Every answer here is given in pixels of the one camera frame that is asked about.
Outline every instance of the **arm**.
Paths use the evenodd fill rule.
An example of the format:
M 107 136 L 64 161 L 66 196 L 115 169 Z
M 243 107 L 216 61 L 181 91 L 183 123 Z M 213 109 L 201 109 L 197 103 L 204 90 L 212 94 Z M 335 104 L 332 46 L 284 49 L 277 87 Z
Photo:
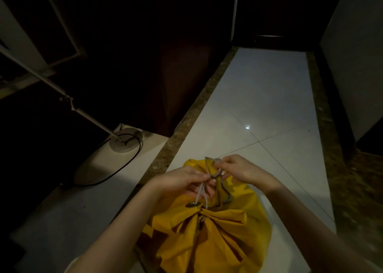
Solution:
M 273 175 L 239 155 L 216 164 L 223 178 L 253 184 L 272 204 L 313 272 L 375 272 Z
M 150 180 L 68 273 L 124 271 L 128 256 L 160 197 L 164 193 L 195 190 L 197 186 L 193 183 L 201 183 L 209 178 L 210 175 L 187 166 Z

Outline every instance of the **metal pole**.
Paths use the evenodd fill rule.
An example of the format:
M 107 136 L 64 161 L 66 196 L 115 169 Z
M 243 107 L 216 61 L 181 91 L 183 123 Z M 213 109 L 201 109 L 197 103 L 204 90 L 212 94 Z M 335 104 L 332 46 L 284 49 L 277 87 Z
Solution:
M 64 89 L 62 89 L 60 86 L 56 85 L 55 83 L 53 83 L 52 81 L 50 81 L 47 77 L 45 77 L 44 75 L 42 75 L 40 72 L 36 71 L 35 69 L 33 69 L 32 67 L 24 64 L 22 61 L 20 61 L 19 59 L 17 59 L 7 48 L 4 48 L 1 44 L 0 44 L 0 53 L 2 53 L 5 57 L 11 59 L 13 62 L 15 62 L 16 64 L 20 65 L 21 67 L 23 67 L 25 70 L 27 70 L 28 72 L 30 72 L 31 74 L 33 74 L 36 78 L 40 79 L 41 81 L 45 82 L 47 85 L 49 85 L 50 87 L 52 87 L 55 91 L 59 92 L 60 94 L 62 94 L 66 99 L 68 99 L 70 101 L 70 106 L 71 106 L 71 109 L 75 112 L 77 112 L 78 114 L 82 115 L 84 118 L 86 118 L 87 120 L 91 121 L 92 123 L 94 123 L 95 125 L 97 125 L 99 128 L 103 129 L 104 131 L 106 131 L 108 134 L 110 134 L 111 136 L 113 137 L 116 137 L 118 139 L 121 140 L 120 136 L 117 135 L 115 132 L 113 132 L 112 130 L 108 129 L 106 126 L 104 126 L 103 124 L 101 124 L 100 122 L 96 121 L 93 117 L 89 116 L 87 113 L 83 112 L 81 109 L 79 108 L 75 108 L 73 106 L 73 98 L 68 96 Z

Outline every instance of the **black power cable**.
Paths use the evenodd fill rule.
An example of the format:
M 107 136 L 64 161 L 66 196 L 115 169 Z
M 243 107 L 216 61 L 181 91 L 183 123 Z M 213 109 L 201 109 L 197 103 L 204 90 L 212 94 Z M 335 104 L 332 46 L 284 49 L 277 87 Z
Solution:
M 99 181 L 99 182 L 91 183 L 91 184 L 77 184 L 77 183 L 74 183 L 74 180 L 73 180 L 73 185 L 74 185 L 74 186 L 77 186 L 77 187 L 83 187 L 83 188 L 84 188 L 84 187 L 96 186 L 96 185 L 101 184 L 101 183 L 107 181 L 108 179 L 112 178 L 114 175 L 116 175 L 118 172 L 120 172 L 122 169 L 124 169 L 129 163 L 131 163 L 131 161 L 133 161 L 134 158 L 136 158 L 136 156 L 138 155 L 138 153 L 140 153 L 141 148 L 142 148 L 142 144 L 141 144 L 141 140 L 140 140 L 140 138 L 137 137 L 137 136 L 135 136 L 135 135 L 126 133 L 126 134 L 120 134 L 119 136 L 125 136 L 125 135 L 132 136 L 132 137 L 134 137 L 134 138 L 138 141 L 138 145 L 139 145 L 139 147 L 138 147 L 138 151 L 137 151 L 137 153 L 133 156 L 132 159 L 130 159 L 124 166 L 122 166 L 120 169 L 118 169 L 118 170 L 117 170 L 116 172 L 114 172 L 112 175 L 109 175 L 107 178 L 105 178 L 105 179 L 103 179 L 103 180 L 101 180 L 101 181 Z M 98 148 L 97 148 L 95 151 L 97 151 L 100 147 L 102 147 L 104 144 L 106 144 L 107 142 L 109 142 L 110 139 L 111 139 L 111 138 L 109 138 L 108 140 L 104 141 L 100 146 L 98 146 Z

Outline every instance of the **white floor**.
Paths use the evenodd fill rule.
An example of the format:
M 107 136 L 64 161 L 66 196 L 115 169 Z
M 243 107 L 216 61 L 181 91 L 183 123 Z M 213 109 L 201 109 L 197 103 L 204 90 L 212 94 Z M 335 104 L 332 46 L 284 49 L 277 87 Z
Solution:
M 189 158 L 234 153 L 279 178 L 336 231 L 305 53 L 239 49 L 169 170 Z M 309 272 L 271 204 L 257 193 L 273 226 L 261 271 Z
M 26 255 L 20 272 L 64 272 L 106 229 L 168 138 L 144 132 L 137 157 L 108 181 L 89 189 L 55 189 L 12 239 Z M 77 172 L 77 180 L 100 180 L 122 167 L 136 153 L 118 154 L 109 145 L 94 153 Z

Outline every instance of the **hand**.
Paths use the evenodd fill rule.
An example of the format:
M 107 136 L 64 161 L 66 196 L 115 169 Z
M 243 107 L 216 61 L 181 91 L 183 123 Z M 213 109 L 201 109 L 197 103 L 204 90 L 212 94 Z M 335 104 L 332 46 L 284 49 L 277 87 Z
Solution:
M 161 194 L 184 192 L 196 198 L 199 186 L 202 182 L 205 182 L 205 191 L 209 198 L 212 198 L 215 193 L 214 189 L 210 186 L 215 185 L 215 181 L 210 179 L 210 175 L 204 174 L 191 166 L 171 170 L 156 176 L 152 180 L 156 182 L 156 189 L 159 189 Z
M 238 154 L 224 157 L 222 161 L 216 162 L 215 168 L 221 168 L 227 171 L 227 173 L 222 176 L 222 179 L 233 175 L 234 179 L 253 184 L 263 192 L 279 183 L 269 172 Z

